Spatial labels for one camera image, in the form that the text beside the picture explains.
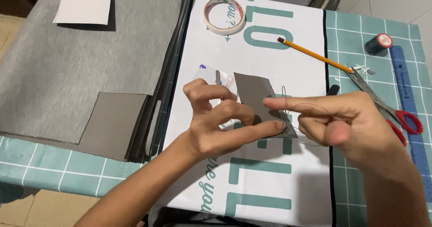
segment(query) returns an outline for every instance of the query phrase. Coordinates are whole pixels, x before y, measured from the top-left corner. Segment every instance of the hand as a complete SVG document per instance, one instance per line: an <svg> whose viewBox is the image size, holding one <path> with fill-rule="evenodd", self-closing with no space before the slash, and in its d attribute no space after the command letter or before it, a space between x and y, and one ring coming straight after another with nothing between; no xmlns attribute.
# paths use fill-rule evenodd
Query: hand
<svg viewBox="0 0 432 227"><path fill-rule="evenodd" d="M242 145L277 135L282 121L266 121L252 125L255 113L250 106L237 103L237 96L222 85L208 85L196 79L183 87L193 109L190 128L185 132L187 148L199 159L218 157L239 149ZM221 99L212 108L209 100ZM230 119L239 119L242 128L224 131L219 125Z"/></svg>
<svg viewBox="0 0 432 227"><path fill-rule="evenodd" d="M365 92L309 98L265 98L265 106L301 113L299 130L309 139L339 148L359 169L380 175L410 162L402 143Z"/></svg>

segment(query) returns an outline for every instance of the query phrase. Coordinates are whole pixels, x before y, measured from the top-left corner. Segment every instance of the blue ruler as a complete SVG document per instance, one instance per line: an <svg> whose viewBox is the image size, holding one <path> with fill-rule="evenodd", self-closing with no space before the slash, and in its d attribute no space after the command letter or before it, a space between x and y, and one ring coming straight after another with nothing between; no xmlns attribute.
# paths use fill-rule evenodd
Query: blue ruler
<svg viewBox="0 0 432 227"><path fill-rule="evenodd" d="M403 55L402 47L392 46L389 48L391 53L391 60L393 62L394 75L396 76L397 88L399 90L400 102L402 109L410 112L418 117L416 103L414 101L413 90L411 89L410 77L408 75L407 64L405 56ZM405 118L411 128L416 128L414 122ZM411 151L411 158L417 166L418 171L422 175L423 189L426 195L426 201L432 202L432 182L429 173L428 159L426 158L425 145L421 134L412 135L408 134L409 149Z"/></svg>

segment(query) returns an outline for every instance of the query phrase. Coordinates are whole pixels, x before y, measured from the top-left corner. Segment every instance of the right hand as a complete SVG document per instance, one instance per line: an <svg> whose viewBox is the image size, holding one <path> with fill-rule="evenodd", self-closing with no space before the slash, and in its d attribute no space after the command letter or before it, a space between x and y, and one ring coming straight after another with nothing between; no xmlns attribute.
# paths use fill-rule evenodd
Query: right hand
<svg viewBox="0 0 432 227"><path fill-rule="evenodd" d="M361 170L388 176L411 159L365 92L308 98L265 98L268 108L301 113L299 130L309 139L339 148Z"/></svg>

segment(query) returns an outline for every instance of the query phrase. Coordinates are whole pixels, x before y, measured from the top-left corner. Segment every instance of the red scissor handle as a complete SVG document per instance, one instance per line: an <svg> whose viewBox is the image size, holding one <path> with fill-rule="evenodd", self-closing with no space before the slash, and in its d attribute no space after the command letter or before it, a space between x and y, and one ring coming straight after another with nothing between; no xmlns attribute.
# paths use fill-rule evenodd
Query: red scissor handle
<svg viewBox="0 0 432 227"><path fill-rule="evenodd" d="M403 133L397 128L396 125L394 125L394 123L392 121L390 121L389 119L386 119L386 121L390 125L390 127L393 129L394 133L399 138L399 140L403 143L403 146L406 147L407 146L407 140L403 136Z"/></svg>
<svg viewBox="0 0 432 227"><path fill-rule="evenodd" d="M406 111L396 111L396 116L397 118L399 118L399 120L402 122L402 128L404 130L406 130L409 134L421 134L423 132L423 125L420 122L420 120L414 116L413 114L406 112ZM413 123L416 125L416 130L412 129L407 121L405 120L404 116L408 117L409 119L411 119L413 121Z"/></svg>

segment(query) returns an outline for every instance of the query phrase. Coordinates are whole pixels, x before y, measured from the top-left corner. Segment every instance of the stack of gray fabric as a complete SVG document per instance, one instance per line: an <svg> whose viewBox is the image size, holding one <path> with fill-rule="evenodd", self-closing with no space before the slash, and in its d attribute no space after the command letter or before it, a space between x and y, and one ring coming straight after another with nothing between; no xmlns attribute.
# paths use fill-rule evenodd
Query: stack of gray fabric
<svg viewBox="0 0 432 227"><path fill-rule="evenodd" d="M192 0L111 0L108 25L39 0L0 62L0 134L117 160L159 145Z"/></svg>

